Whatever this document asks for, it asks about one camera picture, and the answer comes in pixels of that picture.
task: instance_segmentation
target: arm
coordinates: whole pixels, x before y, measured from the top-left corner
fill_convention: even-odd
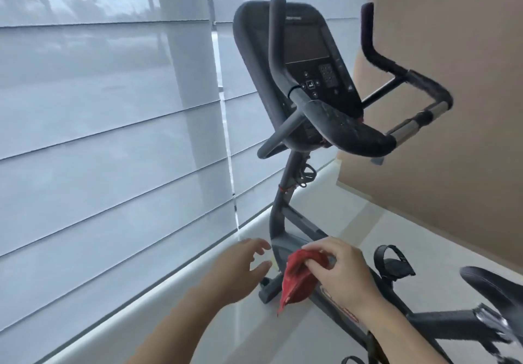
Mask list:
[[[446,364],[403,314],[378,291],[363,254],[327,237],[304,249],[323,250],[336,258],[331,269],[308,260],[305,264],[339,305],[356,314],[380,343],[391,364]]]
[[[262,239],[247,239],[226,249],[199,285],[187,291],[127,364],[189,364],[201,336],[221,308],[249,295],[271,262],[254,270],[254,254],[270,249]]]

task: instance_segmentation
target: window blind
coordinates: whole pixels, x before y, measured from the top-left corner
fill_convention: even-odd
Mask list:
[[[0,357],[236,229],[206,0],[0,0]]]
[[[230,142],[231,169],[239,224],[272,202],[288,152],[266,160],[256,156],[259,146],[274,132],[232,33],[232,20],[246,0],[212,0],[224,108]],[[288,0],[315,6],[326,18],[347,68],[352,73],[359,48],[360,7],[367,0]],[[337,149],[311,153],[316,169],[330,162]]]

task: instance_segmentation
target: black handlebar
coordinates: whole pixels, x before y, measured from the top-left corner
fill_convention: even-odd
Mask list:
[[[307,118],[331,144],[355,155],[382,157],[388,155],[399,145],[414,136],[421,127],[433,122],[453,105],[450,93],[434,80],[407,70],[374,48],[373,18],[374,4],[367,3],[361,8],[361,47],[367,60],[377,68],[392,73],[395,77],[367,100],[375,102],[385,93],[409,83],[425,91],[435,102],[421,110],[411,119],[400,123],[387,134],[359,123],[354,118],[331,107],[329,104],[311,99],[291,76],[284,61],[284,27],[287,13],[286,0],[271,0],[269,4],[269,69],[278,88],[294,102],[297,109],[260,147],[258,157],[264,159],[283,150],[280,143],[298,128]]]

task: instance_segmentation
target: black saddle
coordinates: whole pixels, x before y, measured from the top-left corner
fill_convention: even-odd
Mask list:
[[[498,309],[523,345],[523,286],[475,266],[461,268],[460,274],[463,280]]]

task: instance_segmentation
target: brown wall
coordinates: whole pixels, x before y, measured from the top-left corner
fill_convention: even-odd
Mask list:
[[[339,181],[523,266],[523,0],[373,0],[378,51],[442,83],[454,109],[387,156],[344,154]],[[360,54],[362,96],[389,77]],[[429,103],[401,87],[366,112],[381,131]]]

